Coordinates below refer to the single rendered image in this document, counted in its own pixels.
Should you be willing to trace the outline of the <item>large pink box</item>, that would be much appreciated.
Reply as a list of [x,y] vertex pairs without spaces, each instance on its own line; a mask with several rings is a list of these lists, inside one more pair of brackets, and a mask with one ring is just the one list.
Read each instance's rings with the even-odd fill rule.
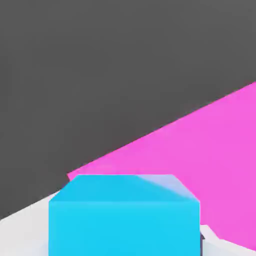
[[256,251],[256,82],[68,173],[171,174],[200,222]]

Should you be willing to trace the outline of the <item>small cyan cube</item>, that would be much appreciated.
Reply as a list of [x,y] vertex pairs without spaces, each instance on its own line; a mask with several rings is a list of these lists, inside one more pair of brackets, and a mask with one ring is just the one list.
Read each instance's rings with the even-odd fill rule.
[[49,201],[48,256],[201,256],[200,202],[173,175],[78,175]]

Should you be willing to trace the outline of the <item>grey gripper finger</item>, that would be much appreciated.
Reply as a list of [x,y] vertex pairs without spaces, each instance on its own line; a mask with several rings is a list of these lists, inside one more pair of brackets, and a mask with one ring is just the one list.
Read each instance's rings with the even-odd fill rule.
[[208,225],[200,225],[201,256],[256,256],[256,251],[219,239]]

